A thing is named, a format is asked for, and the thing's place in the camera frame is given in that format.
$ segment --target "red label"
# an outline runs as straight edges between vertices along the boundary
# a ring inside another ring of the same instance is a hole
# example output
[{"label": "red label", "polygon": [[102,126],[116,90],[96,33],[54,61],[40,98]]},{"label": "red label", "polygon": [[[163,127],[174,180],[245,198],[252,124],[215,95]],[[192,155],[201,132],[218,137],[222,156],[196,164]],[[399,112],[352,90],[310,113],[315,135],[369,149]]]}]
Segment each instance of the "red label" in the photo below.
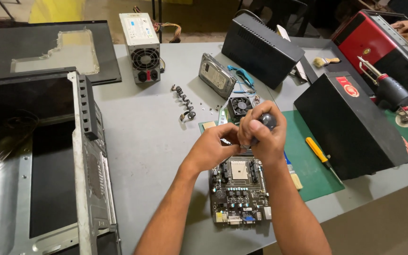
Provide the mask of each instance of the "red label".
[{"label": "red label", "polygon": [[344,90],[353,97],[358,97],[360,93],[358,93],[358,90],[352,86],[352,84],[347,80],[345,76],[340,76],[337,77],[336,80],[343,86]]}]

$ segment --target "red pc case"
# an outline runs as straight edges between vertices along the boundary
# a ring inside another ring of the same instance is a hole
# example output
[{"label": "red pc case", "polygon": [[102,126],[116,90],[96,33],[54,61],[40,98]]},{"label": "red pc case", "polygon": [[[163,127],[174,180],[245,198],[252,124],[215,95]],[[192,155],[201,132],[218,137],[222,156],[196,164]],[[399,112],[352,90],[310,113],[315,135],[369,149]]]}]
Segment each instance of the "red pc case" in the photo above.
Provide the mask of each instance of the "red pc case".
[{"label": "red pc case", "polygon": [[361,71],[357,56],[393,77],[408,90],[408,42],[390,26],[399,20],[408,18],[403,14],[362,10],[340,27],[332,38],[374,92],[377,86]]}]

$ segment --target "black box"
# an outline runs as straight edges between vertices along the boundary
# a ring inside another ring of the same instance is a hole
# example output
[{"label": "black box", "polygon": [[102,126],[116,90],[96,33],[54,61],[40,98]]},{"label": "black box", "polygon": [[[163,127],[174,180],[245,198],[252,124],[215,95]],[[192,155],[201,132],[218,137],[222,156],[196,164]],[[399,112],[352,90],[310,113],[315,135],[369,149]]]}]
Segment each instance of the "black box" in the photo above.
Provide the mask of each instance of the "black box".
[{"label": "black box", "polygon": [[348,72],[321,75],[294,104],[342,180],[408,163],[399,131]]},{"label": "black box", "polygon": [[287,77],[305,52],[248,14],[230,24],[221,53],[272,89]]}]

